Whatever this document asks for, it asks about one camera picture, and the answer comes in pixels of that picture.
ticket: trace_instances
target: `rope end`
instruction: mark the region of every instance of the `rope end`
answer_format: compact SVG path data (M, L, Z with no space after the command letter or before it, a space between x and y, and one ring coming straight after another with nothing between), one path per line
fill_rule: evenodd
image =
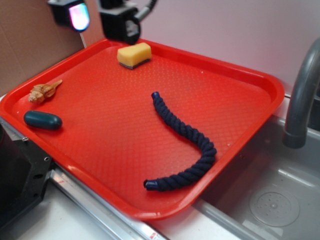
M148 191L159 191L158 182L156 180L145 180L143 186Z
M155 99L155 98L160 98L160 93L158 91L155 91L151 94L151 97L152 99Z

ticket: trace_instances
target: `sponge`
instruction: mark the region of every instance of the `sponge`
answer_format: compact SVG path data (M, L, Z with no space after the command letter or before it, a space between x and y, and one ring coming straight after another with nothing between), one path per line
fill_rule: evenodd
M129 69L150 61L151 47L145 42L118 49L117 59L119 63Z

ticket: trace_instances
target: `seashell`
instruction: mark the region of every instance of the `seashell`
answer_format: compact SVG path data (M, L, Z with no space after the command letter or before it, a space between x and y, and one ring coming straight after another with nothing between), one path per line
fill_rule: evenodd
M56 87L62 83L62 80L59 80L53 84L38 84L33 87L30 91L28 101L31 103L40 104L45 99L50 98L56 92Z

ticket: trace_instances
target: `stainless steel sink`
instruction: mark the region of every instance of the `stainless steel sink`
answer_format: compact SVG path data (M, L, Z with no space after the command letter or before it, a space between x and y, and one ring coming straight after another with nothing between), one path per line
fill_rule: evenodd
M303 148L287 148L284 124L272 116L206 189L205 204L198 207L251 239L318 240L320 134L308 130Z

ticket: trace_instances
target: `plastic tray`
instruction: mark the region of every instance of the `plastic tray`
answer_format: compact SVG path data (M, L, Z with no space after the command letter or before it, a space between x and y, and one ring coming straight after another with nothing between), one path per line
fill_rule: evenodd
M123 213L163 219L190 206L284 98L273 76L157 43L152 60L127 69L117 61L124 44L102 40L33 77L0 102L0 115L72 175ZM28 102L36 84L63 83L43 104ZM182 189L146 191L143 182L176 174L200 151L167 127L151 94L214 142L215 165ZM59 130L25 125L38 110L62 118Z

